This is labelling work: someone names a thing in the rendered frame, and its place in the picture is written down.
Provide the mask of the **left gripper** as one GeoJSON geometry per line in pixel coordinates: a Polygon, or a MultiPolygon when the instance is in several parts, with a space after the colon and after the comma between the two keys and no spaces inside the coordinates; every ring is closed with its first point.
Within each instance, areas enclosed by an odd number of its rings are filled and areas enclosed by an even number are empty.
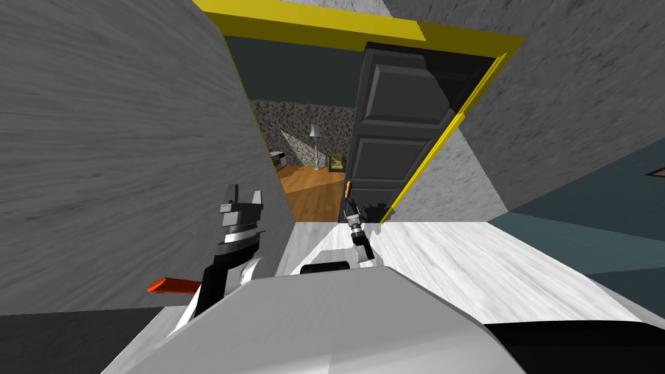
{"type": "Polygon", "coordinates": [[[254,191],[250,203],[238,203],[239,185],[228,185],[225,204],[220,205],[221,227],[226,230],[249,230],[257,227],[264,209],[264,199],[260,190],[254,191]]]}

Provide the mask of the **white floor lamp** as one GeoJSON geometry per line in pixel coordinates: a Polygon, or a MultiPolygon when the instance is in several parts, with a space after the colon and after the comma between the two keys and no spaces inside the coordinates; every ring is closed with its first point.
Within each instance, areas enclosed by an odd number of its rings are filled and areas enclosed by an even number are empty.
{"type": "Polygon", "coordinates": [[[318,138],[320,137],[320,126],[317,123],[311,123],[310,124],[310,134],[309,136],[313,139],[314,141],[314,170],[319,171],[321,169],[320,166],[320,158],[318,157],[318,138]]]}

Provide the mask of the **orange flat bar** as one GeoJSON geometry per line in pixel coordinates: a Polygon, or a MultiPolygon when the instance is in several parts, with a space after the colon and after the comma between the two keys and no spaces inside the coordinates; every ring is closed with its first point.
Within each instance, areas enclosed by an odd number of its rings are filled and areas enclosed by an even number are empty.
{"type": "Polygon", "coordinates": [[[195,294],[201,283],[199,281],[162,277],[147,288],[148,293],[195,294]]]}

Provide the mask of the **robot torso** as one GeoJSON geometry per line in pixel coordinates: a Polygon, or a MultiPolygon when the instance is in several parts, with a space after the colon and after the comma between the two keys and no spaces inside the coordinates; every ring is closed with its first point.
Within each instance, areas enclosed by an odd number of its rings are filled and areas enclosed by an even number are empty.
{"type": "Polygon", "coordinates": [[[379,266],[251,280],[102,374],[526,374],[469,314],[379,266]]]}

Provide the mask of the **black panelled door leaf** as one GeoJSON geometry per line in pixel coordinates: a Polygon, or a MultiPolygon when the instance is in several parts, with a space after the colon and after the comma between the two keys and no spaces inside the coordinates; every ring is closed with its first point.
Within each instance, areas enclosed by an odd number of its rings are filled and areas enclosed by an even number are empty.
{"type": "Polygon", "coordinates": [[[438,198],[406,194],[493,63],[487,56],[366,45],[345,171],[364,222],[445,220],[438,198]]]}

